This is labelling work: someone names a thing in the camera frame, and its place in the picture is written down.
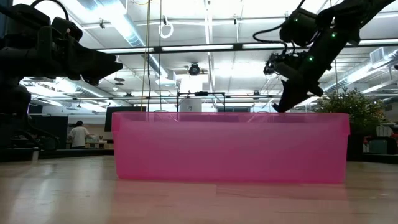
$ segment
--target green plant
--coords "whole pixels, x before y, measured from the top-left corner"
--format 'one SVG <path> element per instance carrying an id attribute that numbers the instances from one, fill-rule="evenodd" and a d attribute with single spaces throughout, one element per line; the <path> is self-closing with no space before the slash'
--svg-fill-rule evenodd
<path id="1" fill-rule="evenodd" d="M 324 96 L 315 112 L 349 114 L 352 134 L 371 134 L 377 125 L 386 121 L 383 108 L 381 100 L 374 101 L 357 89 L 343 88 L 339 94 L 333 92 Z"/>

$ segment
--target plastic bin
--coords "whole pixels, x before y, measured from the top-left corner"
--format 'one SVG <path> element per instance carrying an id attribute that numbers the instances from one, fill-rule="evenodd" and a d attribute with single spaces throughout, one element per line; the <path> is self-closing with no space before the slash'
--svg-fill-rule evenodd
<path id="1" fill-rule="evenodd" d="M 119 178 L 342 183 L 347 114 L 113 113 Z"/>

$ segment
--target ceiling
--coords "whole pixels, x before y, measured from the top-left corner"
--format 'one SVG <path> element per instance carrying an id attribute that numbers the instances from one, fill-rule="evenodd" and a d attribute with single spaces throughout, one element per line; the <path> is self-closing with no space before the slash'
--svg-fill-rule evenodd
<path id="1" fill-rule="evenodd" d="M 147 30 L 147 0 L 120 0 L 127 7 L 128 16 L 134 21 L 138 34 L 145 39 Z M 14 3 L 30 4 L 32 0 L 15 0 Z M 92 49 L 99 48 L 123 48 L 132 47 L 123 35 L 113 27 L 112 23 L 105 20 L 105 29 L 100 27 L 101 18 L 98 13 L 88 11 L 78 0 L 61 0 L 68 9 L 71 18 L 80 26 L 88 27 L 84 30 L 84 36 L 80 44 Z M 257 0 L 211 0 L 208 5 L 204 0 L 152 0 L 150 2 L 150 46 L 170 45 L 196 45 L 196 44 L 228 44 L 239 42 L 254 42 L 252 34 L 264 29 L 279 25 L 284 20 L 285 13 L 292 12 L 300 0 L 257 1 Z M 313 13 L 319 13 L 322 9 L 330 7 L 330 2 L 336 4 L 339 0 L 306 0 L 302 6 Z M 50 17 L 62 16 L 62 11 L 52 2 L 42 2 L 38 9 Z M 159 35 L 159 21 L 165 15 L 169 22 L 173 23 L 174 31 L 169 38 L 161 38 Z M 210 38 L 206 39 L 205 18 L 212 20 Z M 242 23 L 234 25 L 234 18 Z M 362 39 L 388 39 L 398 37 L 396 24 L 398 20 L 398 1 L 387 6 L 377 17 L 361 30 Z M 163 33 L 167 34 L 170 27 L 164 27 Z M 269 40 L 278 40 L 279 31 L 270 32 L 262 37 Z M 361 47 L 343 49 L 332 65 L 330 71 L 326 71 L 321 77 L 321 86 L 333 83 L 336 77 L 339 80 L 350 69 L 369 61 L 369 53 L 377 47 Z M 187 68 L 191 63 L 197 62 L 204 74 L 200 78 L 203 82 L 203 91 L 211 91 L 208 82 L 209 62 L 213 63 L 210 69 L 215 79 L 213 91 L 224 91 L 229 95 L 252 94 L 254 90 L 262 94 L 276 95 L 282 93 L 280 77 L 277 75 L 266 77 L 262 70 L 268 56 L 274 51 L 244 51 L 244 52 L 213 52 L 209 60 L 206 52 L 177 53 L 154 55 L 163 68 L 174 70 L 177 80 L 189 78 Z M 106 77 L 98 88 L 112 94 L 125 95 L 132 92 L 134 96 L 140 96 L 142 91 L 142 79 L 144 78 L 144 59 L 140 55 L 121 55 L 119 61 L 124 64 L 123 70 Z M 378 85 L 391 79 L 388 68 L 382 69 L 372 75 L 357 80 L 356 83 L 365 83 L 369 87 Z M 158 80 L 154 71 L 149 75 L 150 87 L 153 94 L 159 94 Z M 123 78 L 123 86 L 116 86 L 115 77 Z M 395 93 L 396 83 L 375 91 L 389 89 L 389 93 Z M 175 95 L 176 86 L 161 86 L 162 95 Z M 149 82 L 147 74 L 144 80 L 144 95 L 149 94 Z"/>

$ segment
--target security camera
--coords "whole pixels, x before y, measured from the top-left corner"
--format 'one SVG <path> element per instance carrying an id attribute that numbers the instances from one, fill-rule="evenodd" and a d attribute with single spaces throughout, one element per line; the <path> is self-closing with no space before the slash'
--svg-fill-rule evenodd
<path id="1" fill-rule="evenodd" d="M 191 63 L 191 67 L 189 68 L 190 75 L 198 75 L 200 73 L 200 68 L 198 63 Z"/>

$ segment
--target potted plant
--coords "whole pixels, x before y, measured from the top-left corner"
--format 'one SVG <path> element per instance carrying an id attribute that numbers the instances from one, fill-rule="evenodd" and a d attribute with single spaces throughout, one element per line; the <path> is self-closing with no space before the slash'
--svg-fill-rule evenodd
<path id="1" fill-rule="evenodd" d="M 363 153 L 365 136 L 375 135 L 376 127 L 386 118 L 382 112 L 384 104 L 381 100 L 372 100 L 359 90 L 333 92 L 319 101 L 318 113 L 349 114 L 351 134 L 348 137 L 347 160 L 357 161 Z"/>

